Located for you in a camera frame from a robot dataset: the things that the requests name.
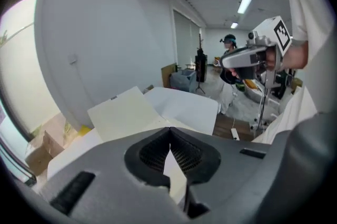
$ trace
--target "black slot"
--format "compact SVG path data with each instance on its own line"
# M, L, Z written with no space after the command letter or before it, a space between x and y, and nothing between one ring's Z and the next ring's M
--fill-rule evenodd
M61 213L68 215L94 180L90 172L80 172L59 194L51 201L51 206Z
M262 151L256 151L256 150L252 150L249 148L244 148L240 151L240 153L242 154L246 154L249 155L250 157L254 157L254 158L258 158L258 159L263 159L266 152L262 152Z

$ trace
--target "cardboard box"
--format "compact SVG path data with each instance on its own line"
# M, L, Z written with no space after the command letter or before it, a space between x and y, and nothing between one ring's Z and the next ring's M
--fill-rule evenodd
M47 131L43 135L43 146L52 158L60 154L64 148Z
M27 145L25 161L35 176L40 175L48 168L52 156L43 145L44 134L38 135Z

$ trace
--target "ceiling light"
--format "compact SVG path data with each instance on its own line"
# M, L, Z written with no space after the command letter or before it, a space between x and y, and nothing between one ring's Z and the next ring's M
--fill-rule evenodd
M237 23L232 23L232 25L231 25L231 28L236 28L237 27Z
M244 14L252 0L241 0L237 13Z

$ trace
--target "table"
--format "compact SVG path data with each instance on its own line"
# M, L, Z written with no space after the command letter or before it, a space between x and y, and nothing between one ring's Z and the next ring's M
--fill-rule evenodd
M219 109L216 101L162 87L155 87L144 96L159 115L176 119L198 132L212 135ZM102 140L96 129L83 137L76 138L68 148L49 162L47 179L49 180L58 171L100 143ZM178 203L184 194L186 182L171 151L165 161L164 174L171 178L170 195Z

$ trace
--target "white cloth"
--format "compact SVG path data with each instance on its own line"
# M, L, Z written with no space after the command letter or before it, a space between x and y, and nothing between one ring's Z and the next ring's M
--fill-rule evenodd
M313 117L318 112L326 111L323 107L318 107L317 104L315 105L312 98L312 94L315 94L316 99L323 97L324 90L318 89L318 86L313 90L313 86L311 86L310 93L306 85L308 85L308 83L312 84L313 79L316 78L313 77L313 68L310 68L310 66L314 65L315 68L317 68L317 65L324 64L325 62L324 59L322 60L322 56L327 56L327 54L321 52L321 55L315 56L321 49L331 49L331 43L329 43L328 47L327 40L333 34L333 29L335 27L334 11L327 0L289 0L289 2L293 39L303 42L308 41L308 64L304 68L304 71L307 72L310 70L311 75L308 75L309 73L305 74L307 77L305 82L307 83L303 84L301 90L295 93L293 98L290 99L284 112L281 113L278 118L269 125L266 131L254 140L254 142L272 143L277 133L291 130L303 120ZM330 67L331 66L326 63L326 66L321 68L322 71L325 71Z

